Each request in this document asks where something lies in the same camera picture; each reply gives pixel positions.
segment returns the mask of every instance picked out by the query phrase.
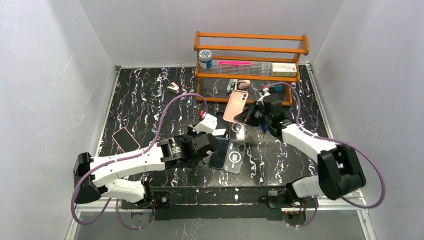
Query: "pink marker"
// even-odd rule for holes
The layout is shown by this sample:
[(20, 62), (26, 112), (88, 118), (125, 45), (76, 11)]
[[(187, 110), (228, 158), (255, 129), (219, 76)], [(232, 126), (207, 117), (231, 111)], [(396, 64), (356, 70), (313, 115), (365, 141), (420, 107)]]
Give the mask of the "pink marker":
[(219, 65), (225, 64), (230, 66), (252, 65), (250, 61), (219, 61)]

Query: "metal frame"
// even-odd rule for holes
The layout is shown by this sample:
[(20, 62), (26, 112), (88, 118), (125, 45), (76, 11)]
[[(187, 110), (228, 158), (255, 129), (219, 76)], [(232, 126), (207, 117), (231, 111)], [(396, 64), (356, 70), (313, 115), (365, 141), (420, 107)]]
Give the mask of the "metal frame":
[[(312, 88), (313, 91), (315, 92), (315, 96), (316, 96), (316, 100), (318, 102), (318, 106), (319, 109), (321, 111), (321, 116), (322, 119), (324, 121), (324, 125), (325, 125), (325, 129), (328, 133), (328, 136), (330, 138), (333, 138), (333, 132), (330, 128), (329, 125), (329, 121), (327, 119), (327, 115), (324, 109), (324, 106), (322, 104), (322, 100), (321, 100), (321, 96), (318, 92), (318, 88), (315, 82), (315, 78), (312, 72), (312, 68), (309, 62), (306, 62), (306, 67), (307, 67), (307, 72), (309, 74), (309, 79), (310, 82), (312, 84)], [(111, 92), (111, 96), (110, 96), (110, 100), (109, 100), (109, 106), (107, 107), (107, 113), (109, 112), (110, 108), (111, 108), (111, 103), (113, 100), (113, 96), (115, 93), (115, 89), (116, 89), (116, 83), (118, 81), (118, 77), (120, 76), (120, 72), (121, 72), (122, 68), (119, 68), (117, 75), (116, 75), (116, 79), (114, 82), (114, 86)], [(108, 120), (108, 114), (106, 114), (105, 116), (105, 120), (104, 120), (104, 124), (103, 124), (103, 129), (102, 129), (102, 135), (100, 136), (99, 142), (98, 142), (98, 146), (97, 146), (97, 150), (96, 150), (96, 156), (98, 155), (99, 152), (99, 147), (100, 144), (102, 142), (102, 137), (103, 137), (103, 131), (105, 130), (106, 127), (106, 121)], [(346, 195), (345, 197), (349, 198), (351, 201), (356, 202), (358, 204), (366, 204), (364, 196), (361, 192), (360, 189), (358, 189), (356, 192), (350, 193), (348, 195)], [(80, 204), (76, 207), (76, 215), (78, 217), (81, 216), (81, 212), (100, 212), (102, 210), (102, 208), (105, 206), (105, 203), (107, 201), (107, 198), (101, 198), (95, 202), (92, 203), (88, 203), (88, 204)], [(358, 214), (358, 220), (362, 226), (362, 231), (363, 234), (365, 236), (366, 240), (376, 240), (376, 235), (374, 233), (374, 229), (373, 226), (371, 225), (371, 221), (370, 221), (370, 217), (368, 216), (368, 210), (367, 209), (362, 209), (362, 208), (358, 208), (355, 206), (350, 205), (349, 203), (343, 201), (342, 199), (338, 199), (338, 200), (330, 200), (326, 197), (320, 197), (318, 198), (318, 204), (319, 204), (319, 211), (337, 211), (337, 210), (351, 210), (354, 211), (356, 210), (357, 214)], [(293, 211), (292, 208), (281, 208), (282, 211)], [(106, 207), (105, 212), (114, 212), (115, 211), (115, 201), (114, 199), (112, 200), (112, 203), (109, 203), (109, 205)], [(151, 210), (150, 209), (120, 209), (120, 212), (132, 212), (132, 213), (150, 213)], [(75, 238), (76, 235), (76, 231), (78, 228), (78, 224), (77, 222), (72, 218), (68, 231), (66, 233), (66, 237), (65, 240), (73, 240)]]

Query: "small cardboard box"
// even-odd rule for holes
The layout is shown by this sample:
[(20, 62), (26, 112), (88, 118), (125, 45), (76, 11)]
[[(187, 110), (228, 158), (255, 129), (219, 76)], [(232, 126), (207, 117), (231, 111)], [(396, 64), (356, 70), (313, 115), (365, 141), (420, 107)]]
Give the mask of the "small cardboard box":
[(295, 63), (275, 62), (272, 64), (271, 76), (275, 77), (296, 77), (298, 70)]

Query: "blue jar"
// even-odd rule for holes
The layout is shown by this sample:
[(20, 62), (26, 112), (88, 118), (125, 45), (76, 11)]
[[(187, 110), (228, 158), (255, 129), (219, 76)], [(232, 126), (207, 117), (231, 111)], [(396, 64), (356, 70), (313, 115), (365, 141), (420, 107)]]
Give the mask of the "blue jar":
[(210, 69), (212, 67), (212, 52), (203, 49), (199, 52), (199, 66), (202, 69)]

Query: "table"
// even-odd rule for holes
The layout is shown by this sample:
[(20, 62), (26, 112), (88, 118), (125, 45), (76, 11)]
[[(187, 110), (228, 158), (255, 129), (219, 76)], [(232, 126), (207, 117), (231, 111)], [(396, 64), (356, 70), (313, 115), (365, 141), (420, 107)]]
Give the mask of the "table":
[[(300, 68), (300, 82), (293, 83), (301, 100), (300, 120), (304, 127), (321, 136), (327, 136), (308, 71)], [(122, 153), (112, 134), (126, 127), (142, 148), (153, 139), (166, 104), (175, 97), (166, 90), (170, 83), (180, 86), (181, 93), (195, 93), (197, 80), (194, 67), (122, 68), (105, 123), (98, 156)], [(250, 91), (258, 91), (271, 82), (254, 82)], [(225, 81), (217, 81), (215, 88), (226, 89)], [(292, 116), (297, 112), (293, 100)], [(209, 103), (208, 111), (224, 111), (225, 103)], [(165, 116), (160, 138), (183, 134), (203, 109), (202, 102), (184, 98), (171, 107)], [(239, 175), (209, 168), (199, 163), (195, 168), (176, 168), (144, 172), (129, 176), (130, 181), (149, 181), (154, 191), (168, 191), (174, 205), (254, 204), (260, 195), (270, 189), (284, 186), (300, 177), (316, 174), (316, 165), (304, 153), (286, 145), (260, 127), (246, 128), (246, 152)], [(122, 204), (123, 208), (134, 208)]]

